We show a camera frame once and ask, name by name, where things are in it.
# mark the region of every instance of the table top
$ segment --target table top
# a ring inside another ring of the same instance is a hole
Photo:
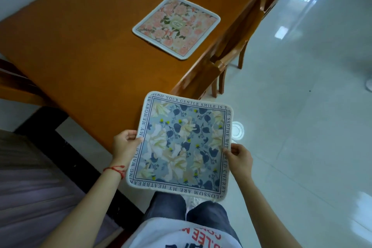
[[[250,0],[189,0],[221,22],[184,61],[131,31],[161,1],[36,0],[0,22],[0,52],[110,151],[145,95],[170,93]]]

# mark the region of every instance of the jeans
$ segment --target jeans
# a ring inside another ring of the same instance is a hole
[[[225,209],[218,203],[205,201],[191,209],[186,218],[186,202],[179,194],[157,191],[151,199],[142,222],[150,218],[168,218],[186,220],[198,225],[218,229],[234,237],[239,244],[240,240],[231,227]]]

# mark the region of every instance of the glossy floor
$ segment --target glossy floor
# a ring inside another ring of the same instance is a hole
[[[216,99],[244,125],[253,178],[304,247],[372,247],[371,27],[370,0],[280,0]],[[3,113],[12,104],[0,103]],[[71,119],[58,132],[98,170],[108,165],[110,154]],[[147,208],[151,192],[120,189]],[[259,247],[233,178],[222,205],[243,246]]]

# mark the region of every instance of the person's right arm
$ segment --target person's right arm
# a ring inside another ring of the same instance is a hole
[[[244,197],[261,247],[301,248],[254,184],[251,177],[253,163],[251,153],[243,145],[232,143],[231,151],[224,149],[224,154]]]

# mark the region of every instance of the bracelet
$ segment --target bracelet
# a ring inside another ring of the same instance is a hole
[[[121,175],[121,179],[123,179],[125,177],[125,174],[126,174],[127,170],[118,170],[118,169],[115,169],[115,168],[125,168],[125,166],[107,167],[107,168],[104,168],[103,171],[105,171],[107,169],[114,170],[114,171],[118,172]]]

